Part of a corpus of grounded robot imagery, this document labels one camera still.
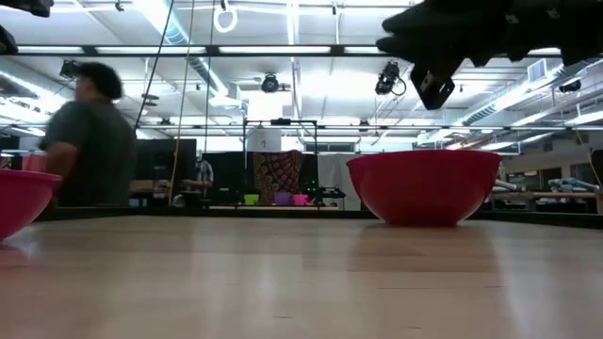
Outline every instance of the red bowl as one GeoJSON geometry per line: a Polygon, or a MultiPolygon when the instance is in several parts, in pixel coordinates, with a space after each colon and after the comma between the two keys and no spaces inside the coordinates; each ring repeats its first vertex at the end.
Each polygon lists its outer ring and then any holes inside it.
{"type": "Polygon", "coordinates": [[[476,151],[379,153],[348,162],[354,189],[391,225],[452,226],[488,197],[501,157],[476,151]]]}
{"type": "Polygon", "coordinates": [[[0,241],[29,225],[53,197],[59,176],[0,169],[0,241]]]}

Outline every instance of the table surface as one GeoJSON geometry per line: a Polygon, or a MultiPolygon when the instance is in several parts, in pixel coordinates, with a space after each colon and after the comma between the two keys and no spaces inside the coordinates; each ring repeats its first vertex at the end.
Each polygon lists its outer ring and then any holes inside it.
{"type": "Polygon", "coordinates": [[[0,338],[600,338],[603,234],[99,218],[0,250],[0,338]]]}

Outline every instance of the person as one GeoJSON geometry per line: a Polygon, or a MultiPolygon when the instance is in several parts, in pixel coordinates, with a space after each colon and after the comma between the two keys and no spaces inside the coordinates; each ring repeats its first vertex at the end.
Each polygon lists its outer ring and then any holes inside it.
{"type": "Polygon", "coordinates": [[[207,198],[207,190],[214,184],[214,169],[202,157],[197,158],[196,162],[197,178],[196,180],[183,180],[182,184],[193,190],[203,192],[204,199],[207,198]]]}
{"type": "Polygon", "coordinates": [[[75,101],[65,104],[46,127],[40,148],[48,173],[60,175],[59,205],[126,205],[136,161],[136,133],[113,102],[122,81],[107,65],[83,63],[77,70],[75,101]]]}

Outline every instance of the gray t-shirt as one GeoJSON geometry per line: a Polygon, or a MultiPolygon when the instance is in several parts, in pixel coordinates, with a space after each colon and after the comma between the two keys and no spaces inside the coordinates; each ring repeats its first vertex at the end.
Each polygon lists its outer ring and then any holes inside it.
{"type": "Polygon", "coordinates": [[[112,103],[65,104],[48,122],[41,148],[53,142],[79,150],[58,192],[60,204],[127,204],[136,165],[136,134],[112,103]]]}

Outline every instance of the black cap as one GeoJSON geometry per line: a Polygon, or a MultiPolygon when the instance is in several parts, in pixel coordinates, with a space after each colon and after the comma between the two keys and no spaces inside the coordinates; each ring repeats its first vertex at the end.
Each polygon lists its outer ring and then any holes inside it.
{"type": "Polygon", "coordinates": [[[77,75],[88,78],[96,88],[111,100],[123,96],[122,80],[115,70],[100,62],[85,62],[79,65],[77,75]]]}

